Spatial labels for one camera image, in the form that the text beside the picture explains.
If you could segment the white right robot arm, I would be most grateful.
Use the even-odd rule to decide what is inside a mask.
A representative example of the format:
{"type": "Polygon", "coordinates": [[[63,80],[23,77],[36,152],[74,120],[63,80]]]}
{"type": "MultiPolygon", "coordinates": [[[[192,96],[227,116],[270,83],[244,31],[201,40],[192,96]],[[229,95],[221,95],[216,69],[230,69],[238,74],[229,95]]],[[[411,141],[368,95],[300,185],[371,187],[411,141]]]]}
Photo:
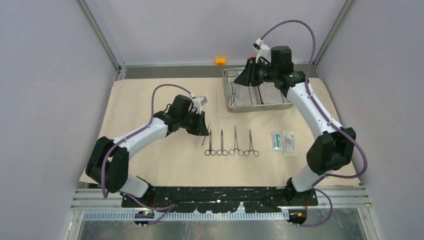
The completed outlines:
{"type": "Polygon", "coordinates": [[[272,83],[297,108],[313,135],[306,165],[284,187],[284,199],[291,205],[299,205],[326,174],[351,163],[356,133],[330,115],[313,92],[306,74],[294,70],[288,46],[269,48],[255,43],[253,48],[257,55],[247,60],[234,82],[247,87],[272,83]]]}

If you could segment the cream cloth wrap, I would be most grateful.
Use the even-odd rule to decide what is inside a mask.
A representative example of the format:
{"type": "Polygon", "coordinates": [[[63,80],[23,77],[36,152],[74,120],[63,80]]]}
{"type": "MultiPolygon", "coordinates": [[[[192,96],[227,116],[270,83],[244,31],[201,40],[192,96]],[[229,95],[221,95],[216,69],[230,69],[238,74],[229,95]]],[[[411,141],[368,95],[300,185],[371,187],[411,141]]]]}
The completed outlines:
{"type": "Polygon", "coordinates": [[[100,136],[122,136],[147,123],[151,113],[162,111],[175,96],[192,92],[205,96],[205,123],[211,121],[212,148],[234,146],[234,126],[239,148],[249,149],[251,130],[259,156],[205,156],[207,137],[179,129],[149,144],[129,161],[129,173],[153,186],[169,187],[283,187],[307,163],[306,154],[314,142],[310,128],[300,112],[285,110],[232,113],[227,110],[223,80],[217,78],[124,79],[111,89],[100,136]],[[273,132],[294,132],[297,156],[273,151],[273,132]]]}

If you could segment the steel tweezers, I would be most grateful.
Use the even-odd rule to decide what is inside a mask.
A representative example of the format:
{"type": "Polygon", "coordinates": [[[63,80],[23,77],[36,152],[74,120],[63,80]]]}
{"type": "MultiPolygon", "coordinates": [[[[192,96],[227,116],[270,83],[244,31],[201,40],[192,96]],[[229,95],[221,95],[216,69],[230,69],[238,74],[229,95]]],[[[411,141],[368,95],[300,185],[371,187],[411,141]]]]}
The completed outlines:
{"type": "MultiPolygon", "coordinates": [[[[207,125],[207,131],[209,132],[209,130],[210,130],[210,125],[211,125],[211,121],[209,121],[209,123],[208,123],[208,125],[207,125]]],[[[207,137],[208,135],[205,135],[205,136],[203,136],[203,139],[202,139],[202,142],[201,142],[201,146],[204,146],[204,144],[205,144],[205,141],[206,141],[206,137],[207,137]]]]}

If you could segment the steel hemostat clamp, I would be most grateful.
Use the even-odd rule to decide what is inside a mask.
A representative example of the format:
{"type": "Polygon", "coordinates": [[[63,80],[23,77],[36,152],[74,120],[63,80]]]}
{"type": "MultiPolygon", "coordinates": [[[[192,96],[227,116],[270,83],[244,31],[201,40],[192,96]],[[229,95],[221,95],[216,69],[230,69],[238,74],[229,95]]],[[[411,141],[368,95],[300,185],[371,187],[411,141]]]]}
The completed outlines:
{"type": "Polygon", "coordinates": [[[250,155],[253,155],[254,157],[258,157],[260,155],[259,151],[254,149],[253,136],[252,136],[252,131],[250,129],[249,129],[249,146],[248,146],[248,150],[244,150],[243,151],[243,155],[245,157],[248,157],[250,155]]]}

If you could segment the green white sterile packet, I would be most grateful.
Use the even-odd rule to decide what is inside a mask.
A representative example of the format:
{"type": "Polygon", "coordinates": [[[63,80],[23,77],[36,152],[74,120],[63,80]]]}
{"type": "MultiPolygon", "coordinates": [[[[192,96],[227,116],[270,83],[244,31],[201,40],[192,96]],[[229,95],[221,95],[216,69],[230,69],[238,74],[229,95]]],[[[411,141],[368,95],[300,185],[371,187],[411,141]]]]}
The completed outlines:
{"type": "Polygon", "coordinates": [[[271,141],[272,141],[272,150],[274,152],[283,152],[283,133],[282,132],[272,132],[271,133],[271,141]]]}

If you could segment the long steel needle holder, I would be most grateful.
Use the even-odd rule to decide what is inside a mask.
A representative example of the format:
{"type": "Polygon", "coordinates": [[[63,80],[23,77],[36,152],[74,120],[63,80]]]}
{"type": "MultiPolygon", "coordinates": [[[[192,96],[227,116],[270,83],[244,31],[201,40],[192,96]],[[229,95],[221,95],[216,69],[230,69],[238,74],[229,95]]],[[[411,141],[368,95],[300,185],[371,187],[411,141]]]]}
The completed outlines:
{"type": "Polygon", "coordinates": [[[244,151],[239,148],[239,141],[237,136],[237,127],[234,126],[234,138],[233,138],[233,148],[231,148],[228,153],[230,156],[238,155],[240,157],[244,156],[244,151]]]}

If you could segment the curved steel scissors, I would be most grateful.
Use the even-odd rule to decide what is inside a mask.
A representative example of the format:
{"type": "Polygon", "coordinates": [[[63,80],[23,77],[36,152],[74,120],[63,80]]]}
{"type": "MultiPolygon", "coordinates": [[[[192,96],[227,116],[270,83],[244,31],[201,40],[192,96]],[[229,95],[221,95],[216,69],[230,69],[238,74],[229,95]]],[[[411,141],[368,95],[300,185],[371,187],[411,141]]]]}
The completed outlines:
{"type": "Polygon", "coordinates": [[[215,149],[213,149],[213,137],[212,137],[212,131],[209,130],[209,135],[208,135],[208,149],[206,149],[204,151],[204,155],[205,156],[215,156],[217,154],[217,151],[215,149]]]}

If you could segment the straight steel scissors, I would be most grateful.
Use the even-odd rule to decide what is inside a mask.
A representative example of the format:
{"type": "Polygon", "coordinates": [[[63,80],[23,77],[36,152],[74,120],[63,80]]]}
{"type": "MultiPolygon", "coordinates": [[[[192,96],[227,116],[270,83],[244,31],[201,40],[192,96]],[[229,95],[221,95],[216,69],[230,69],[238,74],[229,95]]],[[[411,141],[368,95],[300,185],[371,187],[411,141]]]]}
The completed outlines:
{"type": "Polygon", "coordinates": [[[221,130],[221,132],[220,132],[220,147],[216,151],[216,154],[218,156],[227,156],[229,154],[228,150],[225,149],[224,143],[225,143],[224,142],[224,133],[223,133],[223,130],[221,130]]]}

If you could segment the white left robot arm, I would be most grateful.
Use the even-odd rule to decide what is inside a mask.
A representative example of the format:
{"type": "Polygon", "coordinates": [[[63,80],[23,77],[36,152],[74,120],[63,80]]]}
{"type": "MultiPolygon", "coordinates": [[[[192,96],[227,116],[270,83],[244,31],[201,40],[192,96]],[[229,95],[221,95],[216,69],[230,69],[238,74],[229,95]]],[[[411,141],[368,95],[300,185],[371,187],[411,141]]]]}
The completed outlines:
{"type": "Polygon", "coordinates": [[[208,136],[205,112],[205,96],[177,95],[165,110],[153,114],[151,123],[133,131],[109,139],[99,138],[88,160],[85,174],[110,193],[123,192],[134,196],[141,207],[153,202],[149,184],[140,177],[129,174],[129,161],[139,151],[178,129],[185,129],[194,136],[208,136]]]}

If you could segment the steel mesh instrument tray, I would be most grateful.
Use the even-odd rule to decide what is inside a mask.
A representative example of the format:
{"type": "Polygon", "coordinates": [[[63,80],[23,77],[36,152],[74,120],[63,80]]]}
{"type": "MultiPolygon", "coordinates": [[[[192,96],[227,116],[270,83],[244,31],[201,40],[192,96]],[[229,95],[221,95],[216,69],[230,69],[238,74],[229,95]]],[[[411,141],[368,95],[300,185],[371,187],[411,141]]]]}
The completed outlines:
{"type": "Polygon", "coordinates": [[[229,82],[234,82],[242,71],[242,67],[227,68],[222,71],[225,104],[230,113],[279,111],[289,109],[293,106],[272,83],[268,82],[256,87],[240,85],[239,105],[230,106],[231,92],[229,82]]]}

